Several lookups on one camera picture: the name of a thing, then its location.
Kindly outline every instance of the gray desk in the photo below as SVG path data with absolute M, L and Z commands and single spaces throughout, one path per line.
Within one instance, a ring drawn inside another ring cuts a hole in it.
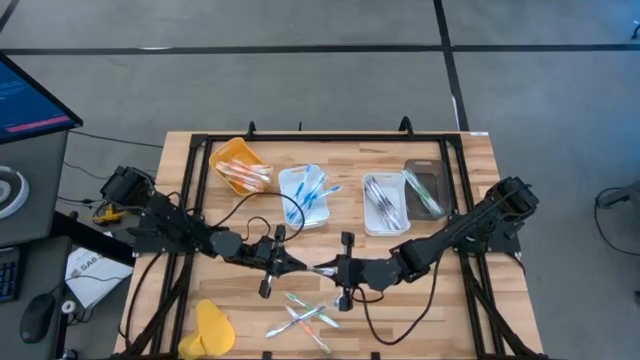
M 66 146 L 66 131 L 0 145 L 0 165 L 17 170 L 29 182 L 22 208 L 0 220 L 0 247 L 49 235 Z
M 20 318 L 29 301 L 36 295 L 51 291 L 64 280 L 71 240 L 66 236 L 60 236 L 36 240 L 29 246 L 20 298 L 17 301 L 0 303 L 0 357 L 3 359 L 50 360 L 56 350 L 60 327 L 60 299 L 64 287 L 59 287 L 53 293 L 56 306 L 49 331 L 42 341 L 37 344 L 25 344 L 20 339 L 18 330 Z

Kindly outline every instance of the wooden table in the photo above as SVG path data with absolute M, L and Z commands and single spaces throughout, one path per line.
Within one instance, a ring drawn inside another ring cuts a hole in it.
M 187 132 L 171 132 L 167 135 L 157 175 L 159 191 L 165 194 L 180 191 L 191 135 Z M 473 197 L 478 202 L 486 190 L 499 180 L 491 142 L 486 134 L 462 133 L 461 137 Z M 287 251 L 307 264 L 322 263 L 342 253 L 342 231 L 356 234 L 354 257 L 379 258 L 388 257 L 389 248 L 411 238 L 433 234 L 445 224 L 444 221 L 412 221 L 411 229 L 398 237 L 370 237 L 364 233 L 363 175 L 400 171 L 409 158 L 440 159 L 440 150 L 435 143 L 251 142 L 249 145 L 265 162 L 275 166 L 276 174 L 284 168 L 314 163 L 328 174 L 328 185 L 342 186 L 342 191 L 328 198 L 331 211 L 329 223 L 320 228 L 304 230 L 287 243 Z M 201 152 L 196 164 L 200 164 Z M 454 150 L 449 149 L 449 153 L 459 206 L 465 209 Z M 196 166 L 189 204 L 192 204 L 196 191 L 198 173 L 199 166 Z M 203 214 L 209 223 L 221 219 L 240 199 L 214 171 L 210 172 L 203 206 Z M 244 235 L 247 232 L 247 220 L 254 215 L 264 216 L 274 226 L 282 223 L 281 199 L 252 199 L 226 225 Z M 265 230 L 266 227 L 260 222 L 252 222 L 249 241 L 256 241 Z M 125 309 L 128 309 L 133 289 L 151 258 L 151 255 L 145 255 L 136 261 Z M 166 258 L 167 255 L 163 255 L 156 262 L 142 286 L 133 313 L 133 335 L 143 329 L 157 308 Z M 525 344 L 541 352 L 522 269 L 506 255 L 488 254 L 487 260 L 497 307 Z M 210 299 L 229 315 L 236 331 L 235 345 L 225 358 L 260 358 L 263 351 L 272 351 L 274 358 L 323 357 L 324 354 L 301 328 L 290 329 L 273 339 L 265 339 L 264 335 L 269 327 L 289 319 L 284 305 L 291 303 L 285 299 L 285 292 L 291 291 L 314 303 L 335 298 L 339 289 L 320 276 L 293 273 L 274 280 L 271 297 L 265 300 L 258 295 L 263 276 L 264 273 L 260 271 L 226 264 L 219 258 L 196 255 L 183 335 L 192 332 L 195 327 L 193 309 L 196 303 L 201 299 Z M 395 339 L 423 311 L 431 281 L 429 274 L 412 284 L 391 287 L 385 292 L 383 301 L 370 305 L 375 328 L 381 337 Z M 377 296 L 371 291 L 368 291 L 368 295 L 370 298 Z M 491 351 L 493 346 L 488 321 L 482 308 L 479 308 L 486 348 Z M 169 347 L 174 311 L 175 306 L 167 317 L 163 351 Z M 372 337 L 361 304 L 356 304 L 349 312 L 332 311 L 331 316 L 342 325 L 341 329 L 333 329 L 317 318 L 311 321 L 311 326 L 325 339 L 337 358 L 370 358 L 371 352 L 380 352 L 382 358 L 475 358 L 460 263 L 452 251 L 447 251 L 443 257 L 431 311 L 413 333 L 398 345 L 385 346 Z M 124 341 L 119 338 L 115 351 L 122 351 L 123 348 Z

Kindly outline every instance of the black floor stripe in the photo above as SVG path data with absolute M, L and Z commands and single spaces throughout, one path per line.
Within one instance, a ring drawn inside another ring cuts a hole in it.
M 7 6 L 7 9 L 2 14 L 2 17 L 0 17 L 0 32 L 4 30 L 4 27 L 7 25 L 7 22 L 11 18 L 11 15 L 13 15 L 13 12 L 16 10 L 19 2 L 20 0 L 11 0 L 9 5 Z
M 464 101 L 462 100 L 462 89 L 460 88 L 460 79 L 458 78 L 458 70 L 456 62 L 453 58 L 451 39 L 449 38 L 449 28 L 447 27 L 447 18 L 444 14 L 442 0 L 433 0 L 433 6 L 436 11 L 438 20 L 438 29 L 442 40 L 442 52 L 444 54 L 444 63 L 447 67 L 447 77 L 449 78 L 449 88 L 454 99 L 454 109 L 458 121 L 458 130 L 469 131 L 469 121 L 467 120 L 467 112 L 464 109 Z
M 162 48 L 14 48 L 0 49 L 5 55 L 217 55 L 217 54 L 304 54 L 304 53 L 418 53 L 442 51 L 440 45 L 344 44 L 208 46 Z
M 637 44 L 576 44 L 576 45 L 454 45 L 453 52 L 593 52 L 640 51 Z

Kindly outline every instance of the round white device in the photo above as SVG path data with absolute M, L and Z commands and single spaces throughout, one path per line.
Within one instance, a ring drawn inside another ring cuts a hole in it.
M 28 196 L 27 179 L 8 166 L 0 166 L 0 219 L 18 211 Z

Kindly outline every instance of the yellow sponge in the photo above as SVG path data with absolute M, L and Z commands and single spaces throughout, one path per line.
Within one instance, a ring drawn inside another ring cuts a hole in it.
M 210 300 L 201 300 L 196 305 L 196 332 L 180 341 L 178 351 L 186 360 L 220 356 L 231 350 L 235 340 L 236 333 L 227 315 Z

